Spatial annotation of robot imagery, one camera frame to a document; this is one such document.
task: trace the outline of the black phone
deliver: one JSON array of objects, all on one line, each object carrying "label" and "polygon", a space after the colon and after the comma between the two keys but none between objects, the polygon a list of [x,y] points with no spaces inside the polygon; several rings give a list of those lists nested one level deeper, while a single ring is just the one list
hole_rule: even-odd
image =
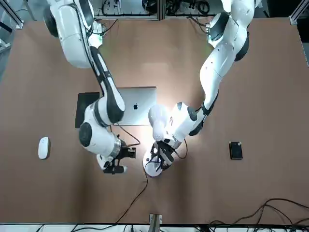
[{"label": "black phone", "polygon": [[229,142],[231,160],[242,160],[241,142]]},{"label": "black phone", "polygon": [[84,121],[84,113],[88,105],[100,98],[99,92],[79,93],[77,98],[75,128],[80,128]]}]

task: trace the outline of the black mouse pad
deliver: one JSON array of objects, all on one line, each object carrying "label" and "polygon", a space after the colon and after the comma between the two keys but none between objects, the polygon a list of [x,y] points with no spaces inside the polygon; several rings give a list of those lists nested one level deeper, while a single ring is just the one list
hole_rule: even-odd
[{"label": "black mouse pad", "polygon": [[76,107],[75,128],[80,128],[84,121],[85,109],[100,98],[99,92],[79,93]]}]

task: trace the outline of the white object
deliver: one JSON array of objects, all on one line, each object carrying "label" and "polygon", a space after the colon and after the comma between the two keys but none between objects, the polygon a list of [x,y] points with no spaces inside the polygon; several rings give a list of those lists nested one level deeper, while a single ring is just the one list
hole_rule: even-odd
[{"label": "white object", "polygon": [[40,159],[44,160],[44,159],[47,158],[48,149],[49,149],[49,139],[48,139],[48,137],[41,138],[40,142],[39,142],[39,149],[38,149]]},{"label": "white object", "polygon": [[87,25],[84,15],[78,13],[82,12],[79,1],[76,1],[77,9],[73,7],[73,0],[50,3],[52,4],[50,10],[55,18],[58,36],[67,61],[78,68],[91,68],[87,57],[89,51],[86,51],[89,48],[84,46],[83,35],[86,30],[90,30],[90,26]]},{"label": "white object", "polygon": [[143,167],[144,167],[144,170],[145,172],[151,176],[151,177],[155,177],[155,176],[158,176],[162,173],[162,169],[159,168],[159,165],[160,163],[152,163],[152,162],[156,162],[158,160],[157,157],[154,157],[152,160],[151,160],[151,152],[150,152],[151,148],[146,151],[146,153],[144,154],[144,158],[143,158]]},{"label": "white object", "polygon": [[[205,60],[199,73],[200,82],[205,92],[205,100],[201,108],[196,111],[183,102],[176,104],[164,129],[162,129],[162,125],[158,125],[157,127],[160,130],[157,132],[155,131],[157,130],[156,126],[153,126],[153,137],[156,140],[154,145],[161,138],[157,134],[161,135],[162,131],[164,131],[165,133],[161,141],[175,150],[187,135],[195,135],[202,129],[203,122],[209,115],[218,95],[220,82],[233,65],[237,55],[237,60],[240,60],[247,52],[249,42],[247,28],[253,19],[255,7],[260,2],[261,0],[222,0],[224,10],[230,12],[230,14],[219,13],[210,22],[210,30],[218,30],[218,34],[220,32],[221,37],[211,38],[209,36],[209,44],[214,47],[214,50]],[[163,159],[170,166],[172,161],[167,156],[164,156],[161,151],[159,158]],[[170,153],[169,156],[171,156],[172,151],[172,149],[164,150],[164,152]],[[151,150],[147,151],[144,155],[144,167],[145,159],[150,156]],[[145,168],[145,171],[150,176],[154,176],[160,171],[156,171],[154,165],[149,164],[150,167]]]},{"label": "white object", "polygon": [[163,140],[165,126],[168,122],[168,113],[165,106],[154,105],[148,112],[150,125],[153,127],[153,138],[156,141]]}]

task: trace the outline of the metal frame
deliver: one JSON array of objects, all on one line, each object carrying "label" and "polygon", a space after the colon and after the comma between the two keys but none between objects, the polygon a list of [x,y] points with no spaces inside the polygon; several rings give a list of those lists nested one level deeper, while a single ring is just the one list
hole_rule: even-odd
[{"label": "metal frame", "polygon": [[157,5],[157,16],[158,20],[163,20],[165,19],[165,6],[166,6],[166,0],[157,0],[156,1]]},{"label": "metal frame", "polygon": [[[27,0],[23,0],[23,1],[32,20],[36,21],[32,13],[32,10],[29,7],[28,1]],[[6,13],[14,20],[14,22],[16,23],[16,29],[22,29],[24,25],[24,21],[21,20],[21,18],[13,10],[13,8],[10,6],[7,0],[0,0],[0,6],[2,6],[3,9],[6,11]]]},{"label": "metal frame", "polygon": [[289,16],[291,25],[297,25],[297,20],[309,6],[309,0],[302,0],[301,3],[296,7],[293,13]]},{"label": "metal frame", "polygon": [[24,21],[21,20],[18,14],[16,14],[16,12],[9,5],[9,3],[6,0],[0,0],[0,5],[4,8],[6,13],[12,18],[12,20],[14,20],[14,22],[16,23],[16,29],[22,29]]},{"label": "metal frame", "polygon": [[29,13],[30,17],[32,18],[32,20],[33,20],[33,21],[36,21],[35,18],[34,18],[34,15],[33,15],[33,13],[32,13],[32,10],[31,10],[30,7],[29,7],[28,0],[24,0],[24,4],[25,4],[25,6],[26,6],[26,8],[27,8],[27,10],[28,10],[28,13]]},{"label": "metal frame", "polygon": [[11,48],[11,43],[6,43],[2,39],[0,39],[0,54],[9,50]]}]

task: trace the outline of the wire bundle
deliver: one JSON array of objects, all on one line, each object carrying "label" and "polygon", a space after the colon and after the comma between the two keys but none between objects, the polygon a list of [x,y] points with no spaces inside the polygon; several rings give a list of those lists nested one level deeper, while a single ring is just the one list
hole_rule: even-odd
[{"label": "wire bundle", "polygon": [[[283,213],[281,210],[277,209],[276,207],[272,206],[269,204],[269,202],[272,202],[272,201],[283,201],[283,202],[289,202],[289,203],[292,203],[292,204],[295,204],[303,209],[306,209],[309,211],[309,207],[308,206],[305,206],[303,204],[300,204],[300,203],[297,203],[295,201],[291,201],[291,200],[288,200],[288,199],[285,199],[285,198],[271,198],[271,199],[268,199],[267,201],[265,201],[265,203],[263,205],[261,205],[253,214],[251,215],[248,215],[248,216],[245,216],[245,217],[241,217],[239,219],[237,219],[235,222],[233,222],[232,224],[226,224],[220,220],[214,220],[214,221],[211,221],[208,226],[207,226],[207,229],[209,231],[212,231],[212,232],[215,232],[216,228],[226,228],[226,231],[228,230],[228,228],[230,227],[235,227],[236,224],[238,224],[240,221],[242,220],[245,220],[245,219],[249,219],[249,218],[252,218],[254,216],[256,216],[259,212],[260,212],[260,215],[258,217],[258,220],[256,221],[255,223],[255,226],[259,225],[261,220],[262,220],[262,216],[263,216],[263,213],[264,213],[264,209],[266,207],[268,208],[271,208],[273,209],[274,211],[280,213],[282,216],[284,216],[286,219],[288,219],[288,221],[290,222],[290,225],[286,225],[284,226],[284,229],[287,231],[287,230],[290,230],[289,232],[294,232],[296,229],[299,229],[299,230],[303,230],[303,231],[307,231],[309,232],[309,229],[307,225],[301,225],[300,223],[302,222],[305,222],[305,221],[309,221],[309,217],[307,218],[303,218],[295,223],[292,222],[292,220],[285,214]],[[253,232],[257,232],[261,230],[261,228],[258,228],[258,227],[255,227]]]}]

